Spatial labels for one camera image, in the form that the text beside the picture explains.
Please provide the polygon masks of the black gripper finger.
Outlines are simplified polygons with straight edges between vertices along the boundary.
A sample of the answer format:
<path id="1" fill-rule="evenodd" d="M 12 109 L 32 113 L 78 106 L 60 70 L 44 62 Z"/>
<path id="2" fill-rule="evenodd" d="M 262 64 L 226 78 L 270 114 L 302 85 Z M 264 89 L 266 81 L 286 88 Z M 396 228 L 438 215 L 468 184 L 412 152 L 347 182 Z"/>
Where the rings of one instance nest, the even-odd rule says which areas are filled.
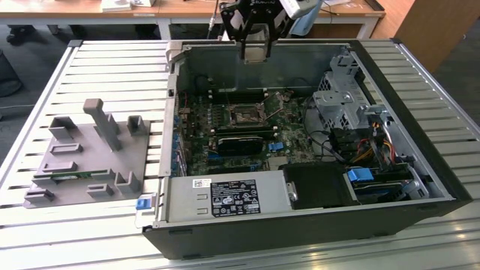
<path id="1" fill-rule="evenodd" d="M 284 9 L 267 10 L 266 22 L 266 58 L 270 58 L 274 43 L 286 38 L 292 28 L 292 19 Z"/>
<path id="2" fill-rule="evenodd" d="M 254 26 L 262 24 L 256 10 L 222 9 L 220 11 L 224 28 L 231 41 L 239 45 L 240 59 L 247 59 L 247 37 Z"/>

